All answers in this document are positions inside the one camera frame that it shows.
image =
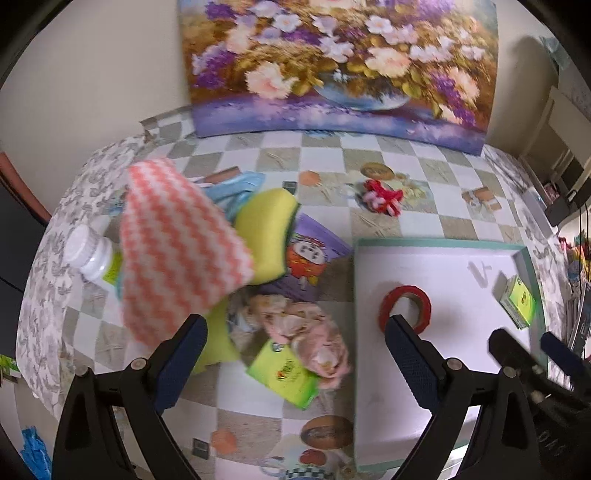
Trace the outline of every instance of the table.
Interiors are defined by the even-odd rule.
[[[262,171],[264,189],[298,182],[301,171],[316,171],[320,186],[297,185],[301,211],[348,242],[372,236],[423,236],[525,244],[541,285],[547,327],[558,336],[564,333],[564,299],[570,295],[564,255],[556,238],[543,238],[520,198],[530,181],[515,159],[502,151],[485,146],[482,155],[474,157],[396,138],[295,131],[198,139],[186,108],[147,119],[143,125],[144,135],[98,150],[82,167],[51,219],[27,281],[17,362],[33,392],[56,417],[76,367],[108,372],[142,355],[142,346],[123,326],[114,293],[84,283],[63,262],[63,245],[79,222],[92,222],[106,236],[118,239],[125,169],[146,158],[169,157],[187,177],[234,165]],[[345,194],[348,184],[364,178],[360,170],[368,162],[386,165],[397,174],[396,185],[405,191],[399,218],[368,212]],[[463,191],[480,186],[494,193],[501,210],[491,213],[462,199]],[[337,321],[354,361],[352,302],[352,262],[335,262],[321,282],[320,305]],[[242,362],[208,367],[189,379],[177,405],[163,415],[204,480],[267,478],[258,466],[262,459],[289,450],[310,420],[326,414],[353,419],[352,375],[334,397],[317,399],[300,411],[244,370]],[[554,365],[550,376],[561,380]],[[127,437],[125,419],[120,419]],[[198,449],[207,449],[211,432],[220,428],[236,435],[237,452],[216,455],[211,449],[208,459],[191,454],[193,439]],[[370,478],[346,468],[350,446],[334,452],[329,460],[345,465],[345,478]]]

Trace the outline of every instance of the blue plastic bag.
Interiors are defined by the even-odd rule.
[[[51,480],[51,459],[47,454],[45,442],[37,434],[35,427],[22,431],[25,446],[21,451],[22,459],[38,480]]]

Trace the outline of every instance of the canvas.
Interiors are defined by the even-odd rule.
[[[479,154],[490,0],[180,0],[197,135],[316,129]]]

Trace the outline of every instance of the adhesive tape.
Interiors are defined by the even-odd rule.
[[[396,302],[402,297],[411,299],[417,304],[418,323],[413,327],[413,330],[414,333],[418,335],[419,333],[422,333],[425,328],[427,328],[429,322],[431,321],[431,301],[425,292],[414,285],[403,285],[402,287],[397,287],[384,297],[382,304],[379,307],[379,327],[382,332],[385,332],[386,322],[390,318],[390,312],[392,311],[392,308],[394,308]]]

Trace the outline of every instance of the red and white striped cloth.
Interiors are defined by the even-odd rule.
[[[123,317],[155,348],[190,313],[207,313],[254,274],[250,250],[167,158],[131,166],[121,221]]]

